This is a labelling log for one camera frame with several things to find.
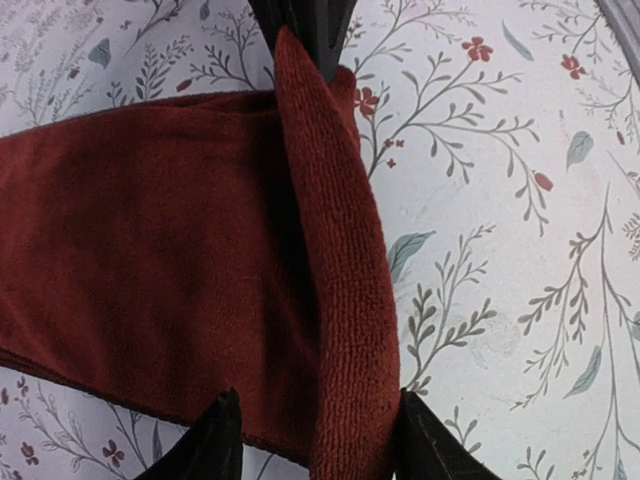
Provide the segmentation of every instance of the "floral tablecloth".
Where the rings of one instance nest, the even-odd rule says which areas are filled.
[[[360,0],[343,60],[403,385],[505,480],[640,478],[640,91],[596,4]],[[244,2],[0,0],[2,135],[272,86]],[[183,431],[0,371],[2,480],[130,479]]]

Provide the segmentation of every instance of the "folded towel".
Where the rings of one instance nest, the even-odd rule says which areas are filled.
[[[355,80],[283,29],[275,92],[0,139],[0,364],[190,424],[221,391],[252,445],[389,478],[395,306]]]

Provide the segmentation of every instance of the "red towel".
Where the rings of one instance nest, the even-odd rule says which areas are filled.
[[[389,478],[393,293],[354,76],[283,30],[275,93],[174,99],[0,140],[0,362],[193,422],[313,479]]]

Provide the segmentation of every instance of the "red flower print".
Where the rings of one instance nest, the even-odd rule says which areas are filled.
[[[549,177],[547,177],[545,174],[543,173],[536,173],[533,178],[536,179],[536,183],[538,185],[540,185],[540,188],[542,188],[543,190],[546,190],[547,192],[550,192],[551,189],[553,188],[553,182],[551,180],[549,180]]]
[[[373,107],[375,107],[378,102],[380,102],[380,99],[373,95],[371,89],[364,87],[362,90],[356,90],[353,107],[359,108],[362,115],[369,117],[374,114],[375,110]]]
[[[493,53],[493,48],[485,45],[482,37],[473,37],[471,42],[462,42],[462,48],[468,50],[469,58],[472,62],[477,62],[478,60],[488,62],[491,60],[491,54]]]
[[[560,65],[569,70],[569,76],[574,80],[580,80],[580,75],[587,73],[584,67],[580,66],[580,61],[573,55],[562,55],[562,63]]]
[[[22,455],[24,455],[24,461],[27,463],[27,465],[38,465],[40,463],[40,460],[38,460],[38,457],[36,457],[33,447],[27,442],[22,442],[20,451],[22,452]]]
[[[118,450],[118,445],[116,442],[109,439],[109,448],[102,447],[102,454],[105,458],[111,458],[111,463],[116,468],[120,468],[120,462],[124,460],[124,452]]]

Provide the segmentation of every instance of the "textured fabric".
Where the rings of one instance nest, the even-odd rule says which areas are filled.
[[[284,30],[276,84],[0,140],[1,360],[184,423],[234,387],[250,443],[387,478],[397,327],[354,76],[327,87]]]

